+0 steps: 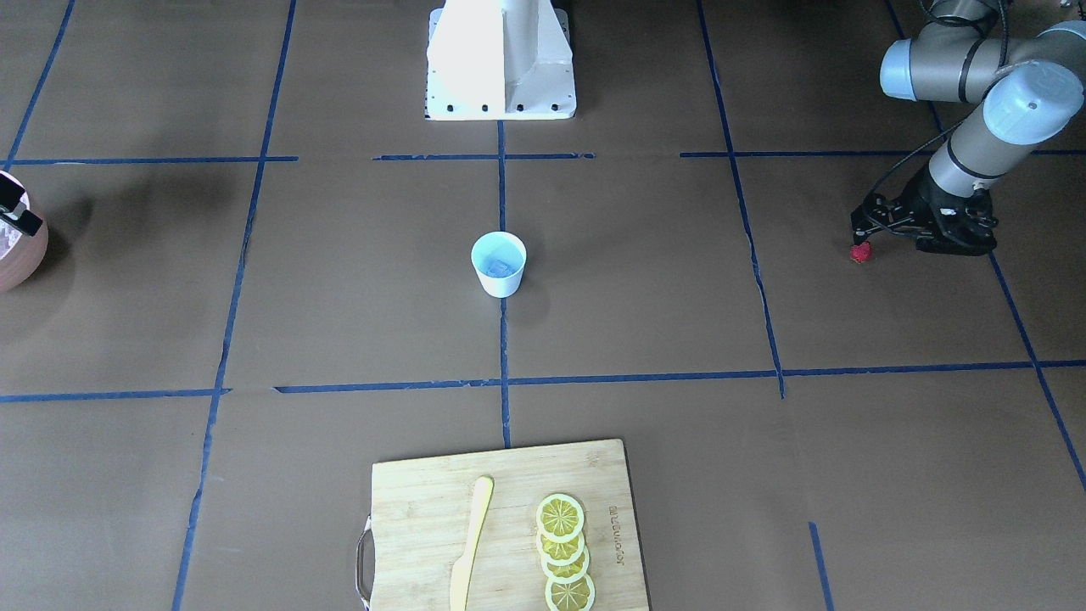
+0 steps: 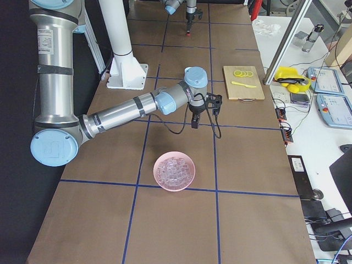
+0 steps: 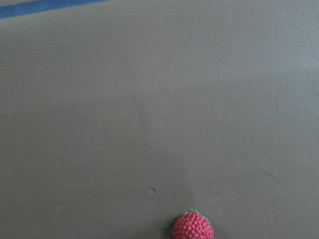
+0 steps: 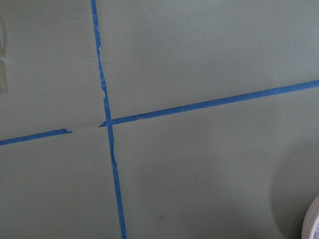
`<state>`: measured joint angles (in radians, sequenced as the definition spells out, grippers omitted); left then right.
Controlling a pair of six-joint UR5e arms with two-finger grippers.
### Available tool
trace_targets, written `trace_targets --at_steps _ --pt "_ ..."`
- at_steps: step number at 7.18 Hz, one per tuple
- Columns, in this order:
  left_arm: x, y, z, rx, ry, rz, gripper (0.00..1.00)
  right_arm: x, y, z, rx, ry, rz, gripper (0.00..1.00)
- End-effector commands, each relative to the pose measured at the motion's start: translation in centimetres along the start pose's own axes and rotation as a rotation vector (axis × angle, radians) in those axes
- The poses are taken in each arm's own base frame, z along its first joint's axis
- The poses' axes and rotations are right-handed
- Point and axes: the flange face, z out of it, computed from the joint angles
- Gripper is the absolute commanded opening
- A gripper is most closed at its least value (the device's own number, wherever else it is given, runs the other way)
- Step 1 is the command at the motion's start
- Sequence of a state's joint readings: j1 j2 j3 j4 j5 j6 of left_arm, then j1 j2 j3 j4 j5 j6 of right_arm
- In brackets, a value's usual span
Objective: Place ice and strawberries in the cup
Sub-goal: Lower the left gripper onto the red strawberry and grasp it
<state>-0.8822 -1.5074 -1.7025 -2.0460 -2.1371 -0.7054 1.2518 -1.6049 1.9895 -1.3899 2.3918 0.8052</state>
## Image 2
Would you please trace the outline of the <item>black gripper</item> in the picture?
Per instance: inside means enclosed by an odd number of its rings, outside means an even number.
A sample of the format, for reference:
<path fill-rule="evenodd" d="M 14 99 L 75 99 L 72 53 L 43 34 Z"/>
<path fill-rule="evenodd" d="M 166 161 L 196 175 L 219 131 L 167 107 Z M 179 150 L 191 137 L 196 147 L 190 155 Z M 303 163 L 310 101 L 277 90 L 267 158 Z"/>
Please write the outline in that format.
<path fill-rule="evenodd" d="M 199 128 L 200 114 L 205 110 L 205 105 L 193 106 L 189 104 L 189 109 L 192 112 L 191 127 L 193 129 Z"/>
<path fill-rule="evenodd" d="M 201 9 L 198 9 L 196 7 L 187 7 L 186 8 L 186 19 L 187 19 L 187 24 L 186 24 L 186 33 L 189 34 L 191 31 L 192 27 L 192 20 L 195 17 L 199 17 L 201 19 L 203 16 L 203 11 Z"/>

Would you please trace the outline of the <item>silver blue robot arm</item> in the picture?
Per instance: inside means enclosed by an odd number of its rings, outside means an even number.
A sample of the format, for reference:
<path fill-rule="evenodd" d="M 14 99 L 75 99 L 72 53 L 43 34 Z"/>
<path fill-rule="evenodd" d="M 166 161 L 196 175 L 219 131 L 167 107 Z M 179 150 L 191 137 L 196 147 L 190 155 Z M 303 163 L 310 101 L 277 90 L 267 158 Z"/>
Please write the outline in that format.
<path fill-rule="evenodd" d="M 160 2 L 169 15 L 173 15 L 184 2 L 186 3 L 186 35 L 190 36 L 194 19 L 196 17 L 202 19 L 203 16 L 203 11 L 197 8 L 197 0 L 161 0 Z"/>
<path fill-rule="evenodd" d="M 82 33 L 100 71 L 106 68 L 86 13 L 84 1 L 30 1 L 29 14 L 37 27 L 40 114 L 33 122 L 31 154 L 38 162 L 60 167 L 72 161 L 80 146 L 97 134 L 142 118 L 154 111 L 168 115 L 183 105 L 205 106 L 208 78 L 201 67 L 188 67 L 173 87 L 134 97 L 86 115 L 95 78 L 80 74 L 74 89 L 73 35 Z"/>

